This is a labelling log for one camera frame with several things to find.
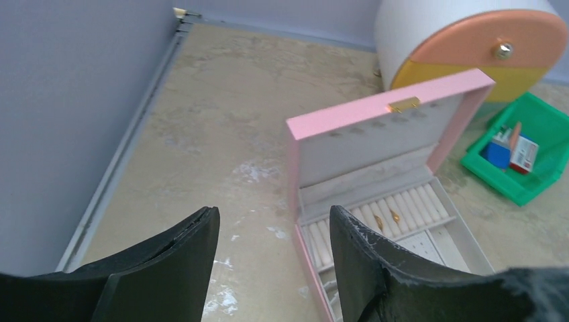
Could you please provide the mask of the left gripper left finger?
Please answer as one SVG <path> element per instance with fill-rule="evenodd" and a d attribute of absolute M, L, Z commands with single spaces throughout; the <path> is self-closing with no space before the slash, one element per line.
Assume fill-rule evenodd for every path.
<path fill-rule="evenodd" d="M 2 321 L 200 321 L 220 214 L 203 207 L 175 226 L 76 270 L 1 275 Z"/>

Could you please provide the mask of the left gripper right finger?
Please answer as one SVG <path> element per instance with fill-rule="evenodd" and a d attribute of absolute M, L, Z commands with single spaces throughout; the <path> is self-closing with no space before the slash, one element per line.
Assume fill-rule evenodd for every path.
<path fill-rule="evenodd" d="M 329 211 L 344 321 L 567 321 L 567 268 L 510 268 L 480 276 L 427 260 Z"/>

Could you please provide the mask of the pink jewelry box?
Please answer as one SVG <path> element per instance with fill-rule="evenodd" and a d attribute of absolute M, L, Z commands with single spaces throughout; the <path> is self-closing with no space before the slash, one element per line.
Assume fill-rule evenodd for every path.
<path fill-rule="evenodd" d="M 436 172 L 495 83 L 471 69 L 287 120 L 289 208 L 322 321 L 341 321 L 329 210 L 432 262 L 494 272 Z"/>

